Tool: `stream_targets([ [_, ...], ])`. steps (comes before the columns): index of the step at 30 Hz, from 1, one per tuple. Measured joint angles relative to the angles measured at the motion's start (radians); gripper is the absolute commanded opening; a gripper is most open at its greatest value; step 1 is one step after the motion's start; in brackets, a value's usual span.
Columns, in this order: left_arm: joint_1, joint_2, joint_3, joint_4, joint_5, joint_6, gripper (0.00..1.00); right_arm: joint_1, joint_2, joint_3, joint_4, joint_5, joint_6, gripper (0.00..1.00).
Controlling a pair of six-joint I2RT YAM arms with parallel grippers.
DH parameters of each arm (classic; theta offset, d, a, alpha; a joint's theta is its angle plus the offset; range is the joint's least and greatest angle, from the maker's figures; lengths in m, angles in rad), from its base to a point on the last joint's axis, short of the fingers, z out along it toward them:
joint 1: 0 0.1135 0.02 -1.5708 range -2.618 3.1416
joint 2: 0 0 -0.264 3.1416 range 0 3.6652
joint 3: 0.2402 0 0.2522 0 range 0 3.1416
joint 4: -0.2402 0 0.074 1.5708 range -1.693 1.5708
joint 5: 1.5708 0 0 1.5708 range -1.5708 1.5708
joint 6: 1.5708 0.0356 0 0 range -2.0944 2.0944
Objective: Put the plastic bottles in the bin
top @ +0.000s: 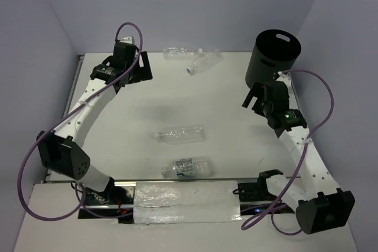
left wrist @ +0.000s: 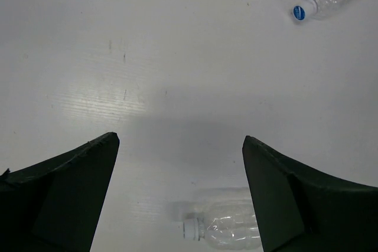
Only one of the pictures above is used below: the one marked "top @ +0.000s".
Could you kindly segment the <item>clear bottle blue cap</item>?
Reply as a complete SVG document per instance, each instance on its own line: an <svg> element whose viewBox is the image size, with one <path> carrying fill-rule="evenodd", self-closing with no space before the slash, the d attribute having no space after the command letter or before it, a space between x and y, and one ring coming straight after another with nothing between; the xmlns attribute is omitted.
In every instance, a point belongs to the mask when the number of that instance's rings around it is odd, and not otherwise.
<svg viewBox="0 0 378 252"><path fill-rule="evenodd" d="M201 57L195 59L187 68L186 71L189 75L193 76L203 73L210 68L214 67L223 59L222 53L219 50L205 53Z"/></svg>

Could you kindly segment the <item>labelled clear bottle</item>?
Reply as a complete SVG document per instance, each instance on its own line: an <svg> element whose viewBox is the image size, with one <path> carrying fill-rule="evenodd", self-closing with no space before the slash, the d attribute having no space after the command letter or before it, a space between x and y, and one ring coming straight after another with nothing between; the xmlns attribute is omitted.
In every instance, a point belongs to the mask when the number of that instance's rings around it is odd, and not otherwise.
<svg viewBox="0 0 378 252"><path fill-rule="evenodd" d="M169 163L161 168L165 179L203 179L213 176L213 166L208 156L184 158Z"/></svg>

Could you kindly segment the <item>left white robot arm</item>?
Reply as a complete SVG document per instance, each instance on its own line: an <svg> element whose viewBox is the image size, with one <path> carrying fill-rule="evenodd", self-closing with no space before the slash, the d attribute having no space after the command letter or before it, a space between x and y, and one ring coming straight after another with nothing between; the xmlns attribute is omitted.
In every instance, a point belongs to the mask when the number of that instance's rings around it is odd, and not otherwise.
<svg viewBox="0 0 378 252"><path fill-rule="evenodd" d="M112 177L92 165L82 147L90 128L121 88L152 78L147 52L139 51L134 44L118 41L113 54L93 68L71 116L54 127L52 133L39 133L38 151L43 167L82 184L86 194L93 195L102 204L126 197L126 190L115 186Z"/></svg>

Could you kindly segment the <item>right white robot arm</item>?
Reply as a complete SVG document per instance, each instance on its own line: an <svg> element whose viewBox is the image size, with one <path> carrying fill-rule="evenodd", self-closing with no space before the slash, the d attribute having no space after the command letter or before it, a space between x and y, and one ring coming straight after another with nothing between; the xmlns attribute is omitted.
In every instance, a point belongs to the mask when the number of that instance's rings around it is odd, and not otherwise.
<svg viewBox="0 0 378 252"><path fill-rule="evenodd" d="M302 113L291 108L290 89L291 85L283 81L255 83L242 104L248 107L251 100L256 99L252 110L267 120L296 166L291 178L284 177L279 170L259 175L258 195L262 199L275 196L275 200L258 219L285 204L294 211L303 233L343 227L354 207L354 195L342 190L326 168Z"/></svg>

